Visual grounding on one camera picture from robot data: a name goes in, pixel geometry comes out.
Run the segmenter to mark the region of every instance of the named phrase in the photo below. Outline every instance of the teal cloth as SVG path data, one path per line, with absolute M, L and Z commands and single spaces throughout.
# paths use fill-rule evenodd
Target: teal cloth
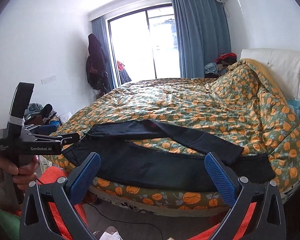
M 295 112 L 295 114 L 297 115 L 297 117 L 300 119 L 300 101 L 287 100 L 287 103 L 288 103 L 290 109 L 292 109 Z
M 11 240 L 19 240 L 19 217 L 0 209 L 0 225 Z

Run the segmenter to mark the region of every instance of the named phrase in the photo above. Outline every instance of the clothing pile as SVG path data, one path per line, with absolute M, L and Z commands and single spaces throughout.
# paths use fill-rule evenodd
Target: clothing pile
M 211 62 L 204 66 L 204 77 L 205 78 L 218 78 L 219 77 L 218 67 L 215 62 Z
M 109 92 L 108 73 L 106 72 L 108 58 L 95 35 L 90 34 L 88 38 L 90 54 L 86 64 L 88 83 L 93 89 L 100 90 L 101 96 L 103 96 Z
M 46 104 L 44 107 L 38 103 L 29 104 L 24 113 L 25 125 L 48 125 L 53 124 L 57 128 L 61 126 L 57 112 L 53 110 L 52 105 Z
M 215 62 L 204 66 L 205 78 L 218 78 L 227 73 L 227 67 L 237 62 L 237 55 L 227 53 L 220 55 Z
M 219 71 L 219 77 L 227 73 L 227 67 L 237 62 L 237 55 L 234 53 L 222 54 L 215 61 Z
M 119 60 L 117 60 L 117 66 L 119 70 L 121 84 L 123 85 L 124 83 L 130 82 L 131 78 L 129 77 L 127 71 L 124 68 L 125 65 L 121 63 Z

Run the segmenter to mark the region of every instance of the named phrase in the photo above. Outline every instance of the hanging coat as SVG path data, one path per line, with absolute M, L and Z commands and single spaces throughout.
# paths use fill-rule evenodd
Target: hanging coat
M 90 34 L 88 38 L 90 54 L 86 64 L 88 83 L 93 89 L 101 90 L 101 95 L 104 95 L 109 92 L 108 73 L 106 72 L 108 58 L 100 41 L 93 34 Z

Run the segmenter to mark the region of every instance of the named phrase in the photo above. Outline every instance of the bed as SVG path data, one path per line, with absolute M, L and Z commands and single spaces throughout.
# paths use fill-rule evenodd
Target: bed
M 244 148 L 268 153 L 286 201 L 300 185 L 300 120 L 287 99 L 300 100 L 300 52 L 245 49 L 219 79 L 158 79 L 126 83 L 78 111 L 55 134 L 83 136 L 94 124 L 152 119 L 202 129 Z M 134 141 L 143 147 L 198 154 L 170 138 Z M 46 156 L 71 171 L 63 155 Z M 90 191 L 113 204 L 166 216 L 213 216 L 228 210 L 218 192 L 182 192 L 120 185 L 95 177 Z

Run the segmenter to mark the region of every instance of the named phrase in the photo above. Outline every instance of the sliding glass door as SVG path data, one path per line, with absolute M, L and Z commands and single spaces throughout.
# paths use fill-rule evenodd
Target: sliding glass door
M 123 84 L 180 77 L 172 6 L 146 8 L 109 21 L 116 75 Z

